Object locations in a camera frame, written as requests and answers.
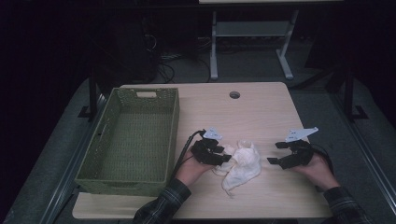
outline sleeve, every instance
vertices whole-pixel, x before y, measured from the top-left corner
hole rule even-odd
[[[181,181],[173,179],[156,200],[137,210],[133,223],[168,223],[190,195]]]
[[[374,223],[347,189],[342,187],[329,189],[324,192],[324,197],[332,210],[332,221],[335,223]]]

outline wooden table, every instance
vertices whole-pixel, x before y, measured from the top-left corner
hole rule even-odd
[[[302,175],[270,165],[267,157],[283,157],[279,150],[289,129],[303,128],[288,89],[283,83],[207,83],[133,85],[125,87],[177,87],[180,116],[176,158],[195,131],[215,127],[223,135],[221,145],[236,147],[238,140],[251,140],[261,155],[262,172],[245,185],[222,189],[223,176],[206,172],[192,187],[192,195],[175,218],[286,218],[329,217],[323,196]],[[230,97],[238,91],[240,98]],[[75,218],[132,218],[150,197],[80,193]]]

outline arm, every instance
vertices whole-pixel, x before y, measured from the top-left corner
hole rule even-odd
[[[332,210],[335,223],[374,223],[349,192],[342,188],[329,169],[327,162],[314,154],[306,166],[297,166],[291,170],[305,175],[314,185],[323,189],[324,197]]]
[[[199,163],[190,151],[177,171],[176,178],[160,193],[158,198],[145,204],[134,215],[133,223],[168,223],[180,206],[190,197],[191,186],[214,166]]]

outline floor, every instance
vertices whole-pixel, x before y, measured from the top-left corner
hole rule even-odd
[[[159,68],[165,70],[166,73],[159,73],[152,83],[207,82],[209,53],[205,49],[205,40],[202,41],[203,51],[198,55],[198,60],[179,58],[176,53],[164,55],[163,63],[166,65],[164,67],[160,65]],[[225,47],[219,54],[219,79],[216,82],[279,81],[293,86],[320,72],[318,69],[304,68],[312,44],[309,40],[294,40],[290,44],[287,59],[295,75],[294,80],[286,80],[283,77],[276,58],[275,49],[282,39],[245,40],[238,45],[231,45],[226,40],[224,41]],[[396,131],[375,105],[370,92],[358,80],[355,81],[354,104],[361,105],[369,118],[356,120],[354,123],[346,120],[338,105],[343,92],[327,93],[324,86],[328,79],[325,77],[303,90],[290,91],[303,125],[307,128],[316,126],[320,129],[319,133],[310,136],[310,141],[327,148],[332,158],[335,175],[340,183],[349,189],[363,209],[377,223],[396,223],[396,211],[392,211],[389,206],[391,199],[384,196],[384,188],[378,184],[377,175],[374,175],[370,161],[364,157],[367,153],[364,149],[368,147],[390,185],[396,186],[394,175]],[[89,104],[88,95],[88,81],[85,81],[74,94],[43,149],[35,168],[9,212],[7,224],[130,222],[130,220],[77,220],[73,218],[71,213],[78,189],[75,188],[76,185],[73,182],[60,182],[63,177],[73,179],[73,173],[66,171],[73,166],[71,164],[73,162],[70,161],[77,153],[76,148],[86,144],[92,129],[92,123],[89,123],[87,119],[78,118],[80,109]],[[49,204],[57,204],[57,206],[53,208]],[[250,220],[249,223],[271,223],[272,221]],[[319,222],[320,219],[299,220],[299,223],[308,224]]]

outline dark background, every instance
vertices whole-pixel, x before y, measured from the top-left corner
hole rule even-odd
[[[139,48],[147,44],[144,31],[139,30],[145,15],[131,17],[116,10],[86,10],[100,6],[98,2],[0,1],[0,220],[18,195],[73,93],[92,71],[99,74],[99,82],[104,78],[103,83],[110,83],[101,85],[102,91],[123,83],[149,82],[155,77],[156,55]],[[347,2],[347,6],[332,8],[323,15],[311,14],[309,10],[302,13],[295,34],[317,38],[308,60],[310,67],[326,69],[335,63],[346,64],[370,89],[396,127],[395,3]],[[211,20],[210,13],[200,13],[180,14],[185,20],[178,20],[179,23],[175,23],[172,14],[164,13],[161,22],[154,22],[162,27],[156,32],[172,48],[190,48],[193,52],[191,38],[199,35],[200,29],[191,29],[190,25],[187,29],[186,24],[201,27],[200,21]],[[312,17],[320,20],[313,22]],[[183,35],[172,33],[186,30]],[[120,35],[131,36],[135,41],[125,42]],[[129,67],[122,68],[122,64],[109,60],[95,43],[130,60]],[[123,49],[128,48],[135,51],[125,53]],[[110,61],[106,68],[99,66],[105,60]]]

